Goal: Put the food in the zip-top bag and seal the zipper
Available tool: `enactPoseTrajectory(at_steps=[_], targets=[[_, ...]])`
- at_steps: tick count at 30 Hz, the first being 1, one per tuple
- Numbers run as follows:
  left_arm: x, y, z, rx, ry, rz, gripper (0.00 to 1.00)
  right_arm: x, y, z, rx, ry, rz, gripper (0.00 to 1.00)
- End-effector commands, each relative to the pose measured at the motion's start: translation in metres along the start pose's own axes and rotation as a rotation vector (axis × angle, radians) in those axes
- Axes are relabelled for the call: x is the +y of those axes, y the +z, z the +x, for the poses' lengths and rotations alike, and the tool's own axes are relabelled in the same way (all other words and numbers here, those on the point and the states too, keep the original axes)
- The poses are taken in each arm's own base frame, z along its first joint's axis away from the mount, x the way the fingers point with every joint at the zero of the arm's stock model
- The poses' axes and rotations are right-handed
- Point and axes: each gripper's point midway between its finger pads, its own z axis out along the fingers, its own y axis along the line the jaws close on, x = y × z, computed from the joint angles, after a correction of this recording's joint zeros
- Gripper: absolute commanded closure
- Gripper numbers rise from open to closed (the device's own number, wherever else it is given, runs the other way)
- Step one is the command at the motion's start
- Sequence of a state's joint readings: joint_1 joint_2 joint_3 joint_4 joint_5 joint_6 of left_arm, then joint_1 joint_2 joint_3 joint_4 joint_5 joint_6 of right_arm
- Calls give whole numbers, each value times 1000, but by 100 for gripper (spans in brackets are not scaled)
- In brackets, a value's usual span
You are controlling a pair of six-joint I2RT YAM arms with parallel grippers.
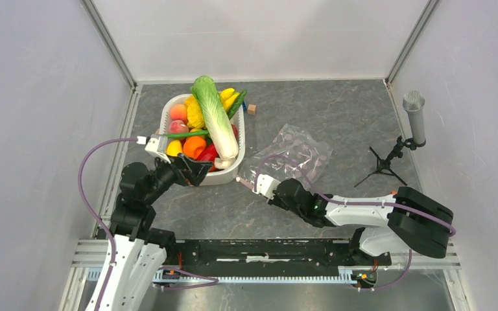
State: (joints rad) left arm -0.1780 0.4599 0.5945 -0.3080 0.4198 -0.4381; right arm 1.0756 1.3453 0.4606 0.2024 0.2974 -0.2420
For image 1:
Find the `clear zip top bag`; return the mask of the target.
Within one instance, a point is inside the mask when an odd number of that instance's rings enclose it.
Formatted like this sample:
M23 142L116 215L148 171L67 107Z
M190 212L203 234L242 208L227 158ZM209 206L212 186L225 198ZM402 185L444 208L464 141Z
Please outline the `clear zip top bag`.
M251 188L260 172L279 181L297 179L309 190L324 173L332 153L328 143L313 139L307 130L285 124L270 145L243 161L238 176Z

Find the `green napa cabbage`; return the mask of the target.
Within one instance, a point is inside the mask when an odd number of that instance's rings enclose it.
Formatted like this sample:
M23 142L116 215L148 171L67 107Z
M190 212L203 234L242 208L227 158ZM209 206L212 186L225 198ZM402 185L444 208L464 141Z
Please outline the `green napa cabbage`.
M200 106L219 159L221 161L235 159L238 156L239 146L214 80L207 75L199 76L191 86L191 92Z

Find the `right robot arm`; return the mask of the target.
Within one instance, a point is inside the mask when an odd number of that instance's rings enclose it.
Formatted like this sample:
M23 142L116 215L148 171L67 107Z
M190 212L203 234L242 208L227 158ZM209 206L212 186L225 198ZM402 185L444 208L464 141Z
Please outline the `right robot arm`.
M266 197L268 204L290 211L314 227L355 225L348 254L356 264L409 249L442 259L455 234L453 212L410 187L376 198L346 198L312 193L297 179L278 181L262 175L254 192Z

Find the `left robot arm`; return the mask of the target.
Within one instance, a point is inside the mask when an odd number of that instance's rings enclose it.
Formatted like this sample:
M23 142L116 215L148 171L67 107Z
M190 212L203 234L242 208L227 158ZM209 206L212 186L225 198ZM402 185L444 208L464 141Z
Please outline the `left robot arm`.
M177 258L174 233L152 227L152 205L174 184L199 186L211 163L180 154L157 157L154 164L150 170L144 163L130 163L121 172L108 249L87 310L138 310L158 268Z

